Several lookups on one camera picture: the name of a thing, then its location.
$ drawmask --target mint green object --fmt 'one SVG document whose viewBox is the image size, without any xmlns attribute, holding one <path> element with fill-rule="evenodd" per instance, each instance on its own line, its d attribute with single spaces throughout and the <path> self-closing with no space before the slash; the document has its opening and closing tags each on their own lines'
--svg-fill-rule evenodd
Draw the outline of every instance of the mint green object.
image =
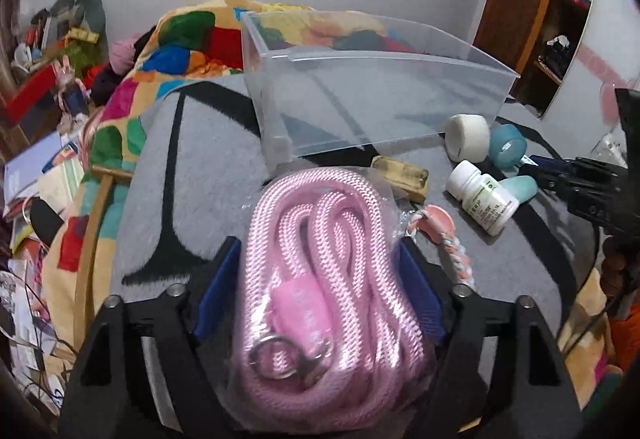
<svg viewBox="0 0 640 439">
<path fill-rule="evenodd" d="M 499 182 L 500 186 L 505 188 L 511 195 L 519 200 L 520 204 L 531 200 L 538 193 L 538 184 L 536 183 L 536 180 L 528 175 L 509 177 L 508 179 L 503 179 Z"/>
</svg>

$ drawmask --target white tape roll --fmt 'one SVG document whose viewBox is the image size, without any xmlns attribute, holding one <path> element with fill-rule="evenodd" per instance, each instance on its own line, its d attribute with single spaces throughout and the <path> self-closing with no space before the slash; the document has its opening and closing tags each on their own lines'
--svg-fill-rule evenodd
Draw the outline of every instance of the white tape roll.
<svg viewBox="0 0 640 439">
<path fill-rule="evenodd" d="M 444 144 L 449 158 L 456 163 L 484 161 L 489 141 L 489 126 L 481 115 L 458 114 L 447 121 Z"/>
</svg>

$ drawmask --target roll of tape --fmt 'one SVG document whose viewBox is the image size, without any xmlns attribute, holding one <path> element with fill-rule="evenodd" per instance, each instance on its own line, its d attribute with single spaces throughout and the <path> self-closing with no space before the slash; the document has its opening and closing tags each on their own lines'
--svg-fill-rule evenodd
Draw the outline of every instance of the roll of tape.
<svg viewBox="0 0 640 439">
<path fill-rule="evenodd" d="M 447 121 L 444 145 L 449 158 L 456 163 L 479 163 L 489 152 L 489 127 L 484 117 L 476 114 L 458 114 Z"/>
<path fill-rule="evenodd" d="M 498 168 L 519 164 L 526 151 L 527 140 L 512 124 L 504 124 L 491 131 L 489 159 Z"/>
</svg>

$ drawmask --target blue tape roll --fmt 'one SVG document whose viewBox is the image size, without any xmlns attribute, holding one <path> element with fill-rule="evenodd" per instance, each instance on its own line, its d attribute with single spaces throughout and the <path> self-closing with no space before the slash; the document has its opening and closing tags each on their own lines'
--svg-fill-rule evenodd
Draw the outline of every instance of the blue tape roll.
<svg viewBox="0 0 640 439">
<path fill-rule="evenodd" d="M 526 151 L 527 140 L 512 124 L 504 124 L 491 131 L 488 156 L 498 168 L 515 166 Z"/>
</svg>

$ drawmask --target metal ring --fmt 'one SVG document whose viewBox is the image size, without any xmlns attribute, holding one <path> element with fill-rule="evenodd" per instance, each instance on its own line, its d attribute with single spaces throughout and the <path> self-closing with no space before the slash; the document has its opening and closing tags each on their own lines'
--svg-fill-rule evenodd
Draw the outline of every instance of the metal ring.
<svg viewBox="0 0 640 439">
<path fill-rule="evenodd" d="M 260 371 L 260 360 L 258 358 L 258 353 L 261 348 L 263 348 L 268 343 L 286 343 L 287 345 L 293 347 L 298 352 L 298 365 L 292 368 L 290 371 L 284 372 L 282 374 L 276 375 L 266 375 L 264 372 Z M 322 347 L 320 351 L 313 357 L 307 358 L 305 355 L 305 351 L 300 347 L 296 342 L 291 340 L 290 338 L 280 335 L 280 334 L 268 334 L 261 337 L 259 340 L 256 340 L 254 346 L 252 346 L 249 351 L 249 365 L 251 365 L 252 369 L 257 375 L 264 377 L 265 379 L 273 379 L 274 381 L 280 381 L 282 379 L 289 379 L 293 375 L 299 375 L 303 380 L 313 372 L 324 355 L 329 351 L 329 343 L 327 340 L 322 341 Z"/>
</svg>

